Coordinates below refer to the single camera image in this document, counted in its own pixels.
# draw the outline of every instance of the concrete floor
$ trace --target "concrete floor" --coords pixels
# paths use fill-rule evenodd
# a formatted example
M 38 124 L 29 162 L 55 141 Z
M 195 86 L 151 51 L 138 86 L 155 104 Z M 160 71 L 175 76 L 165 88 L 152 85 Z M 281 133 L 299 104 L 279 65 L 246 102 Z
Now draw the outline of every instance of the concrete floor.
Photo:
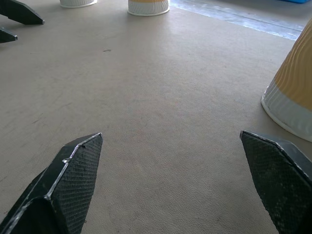
M 297 40 L 312 16 L 312 1 L 171 0 L 171 6 L 291 40 Z
M 239 132 L 312 156 L 260 104 L 292 40 L 174 7 L 142 18 L 121 0 L 25 2 L 46 23 L 0 18 L 19 36 L 0 45 L 1 217 L 64 143 L 103 132 L 82 233 L 277 233 Z

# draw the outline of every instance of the gray carpet floor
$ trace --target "gray carpet floor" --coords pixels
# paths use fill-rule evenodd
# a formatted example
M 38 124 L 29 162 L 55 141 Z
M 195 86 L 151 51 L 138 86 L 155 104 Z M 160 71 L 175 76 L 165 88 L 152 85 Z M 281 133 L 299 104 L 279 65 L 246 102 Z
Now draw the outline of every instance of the gray carpet floor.
M 0 18 L 19 36 L 0 45 L 0 218 L 63 144 L 102 132 L 82 233 L 277 233 L 239 132 L 311 150 L 260 104 L 293 41 L 175 8 L 130 16 L 121 0 L 25 3 L 46 23 Z

